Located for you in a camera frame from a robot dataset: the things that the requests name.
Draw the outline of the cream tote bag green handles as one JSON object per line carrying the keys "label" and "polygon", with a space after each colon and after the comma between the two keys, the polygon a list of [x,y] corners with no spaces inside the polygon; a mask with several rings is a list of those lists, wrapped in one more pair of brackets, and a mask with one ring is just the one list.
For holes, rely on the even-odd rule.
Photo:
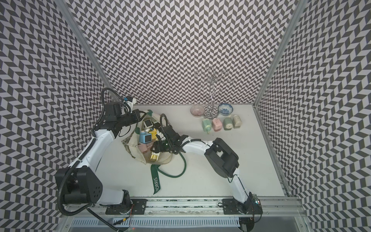
{"label": "cream tote bag green handles", "polygon": [[160,169],[160,166],[169,163],[174,155],[165,135],[161,132],[161,128],[169,126],[169,122],[166,118],[153,113],[152,110],[146,110],[145,113],[144,118],[134,124],[134,131],[121,143],[132,158],[143,164],[151,165],[154,194],[157,194],[161,190],[159,175],[179,178],[185,173],[187,163],[181,154],[184,167],[180,174],[171,175]]}

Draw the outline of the pink pencil sharpener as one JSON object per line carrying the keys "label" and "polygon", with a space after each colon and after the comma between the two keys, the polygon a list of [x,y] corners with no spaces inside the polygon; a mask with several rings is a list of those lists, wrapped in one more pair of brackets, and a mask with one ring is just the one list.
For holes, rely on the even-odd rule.
{"label": "pink pencil sharpener", "polygon": [[212,129],[215,132],[221,131],[223,129],[223,123],[221,122],[220,119],[218,119],[218,118],[212,119]]}

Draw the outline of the blue pencil sharpener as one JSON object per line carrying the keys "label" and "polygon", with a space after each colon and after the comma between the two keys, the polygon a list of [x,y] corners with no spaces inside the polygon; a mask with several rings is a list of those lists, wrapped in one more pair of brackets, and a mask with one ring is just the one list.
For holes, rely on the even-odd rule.
{"label": "blue pencil sharpener", "polygon": [[145,131],[142,131],[140,133],[139,143],[148,144],[150,142],[152,142],[152,134],[148,133],[148,132],[145,132]]}

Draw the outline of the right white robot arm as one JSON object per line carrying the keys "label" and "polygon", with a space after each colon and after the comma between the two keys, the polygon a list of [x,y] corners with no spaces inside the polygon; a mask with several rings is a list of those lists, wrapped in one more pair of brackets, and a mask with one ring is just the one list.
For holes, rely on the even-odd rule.
{"label": "right white robot arm", "polygon": [[249,192],[240,179],[239,157],[221,138],[214,141],[203,141],[191,138],[187,135],[180,136],[174,131],[172,126],[165,126],[159,130],[164,135],[164,140],[159,139],[151,147],[153,155],[162,152],[179,155],[184,163],[183,170],[178,175],[170,175],[160,169],[159,164],[151,165],[151,175],[154,194],[160,190],[159,174],[169,178],[181,177],[186,169],[187,162],[185,153],[203,155],[212,169],[222,178],[225,178],[232,190],[232,199],[223,200],[218,205],[223,208],[226,214],[251,214],[252,216],[262,216],[263,210],[259,198]]}

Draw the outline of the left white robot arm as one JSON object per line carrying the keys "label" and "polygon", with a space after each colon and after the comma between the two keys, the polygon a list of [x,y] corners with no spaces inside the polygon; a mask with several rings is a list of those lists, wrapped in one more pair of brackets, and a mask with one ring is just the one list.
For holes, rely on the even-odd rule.
{"label": "left white robot arm", "polygon": [[58,188],[57,207],[64,216],[74,216],[96,204],[119,207],[128,213],[133,203],[128,191],[108,188],[96,176],[106,149],[114,142],[123,127],[140,122],[145,112],[138,109],[121,114],[102,112],[92,128],[93,137],[83,152],[67,168],[55,174]]}

